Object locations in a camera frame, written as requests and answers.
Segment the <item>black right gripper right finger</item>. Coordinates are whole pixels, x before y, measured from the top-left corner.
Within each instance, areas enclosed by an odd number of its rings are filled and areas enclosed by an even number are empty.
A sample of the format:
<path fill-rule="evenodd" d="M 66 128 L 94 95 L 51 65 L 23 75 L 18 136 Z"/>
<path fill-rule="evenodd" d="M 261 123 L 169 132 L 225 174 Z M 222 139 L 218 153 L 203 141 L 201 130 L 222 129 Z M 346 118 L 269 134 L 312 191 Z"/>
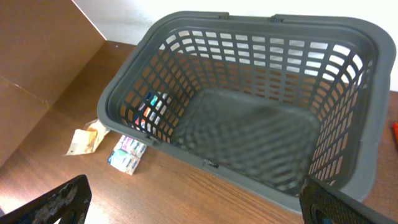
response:
<path fill-rule="evenodd" d="M 363 205 L 343 192 L 313 177 L 305 178 L 299 193 L 302 218 L 306 224 L 395 223 L 375 210 Z"/>

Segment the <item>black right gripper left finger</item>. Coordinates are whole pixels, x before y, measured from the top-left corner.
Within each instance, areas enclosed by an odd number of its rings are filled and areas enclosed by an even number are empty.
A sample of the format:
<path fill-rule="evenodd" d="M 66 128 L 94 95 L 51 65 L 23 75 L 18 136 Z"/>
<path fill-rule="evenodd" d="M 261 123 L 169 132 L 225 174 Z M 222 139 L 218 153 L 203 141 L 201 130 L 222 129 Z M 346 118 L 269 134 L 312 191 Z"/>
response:
<path fill-rule="evenodd" d="M 7 213 L 7 223 L 68 223 L 84 224 L 92 193 L 86 175 L 78 175 L 51 191 Z"/>

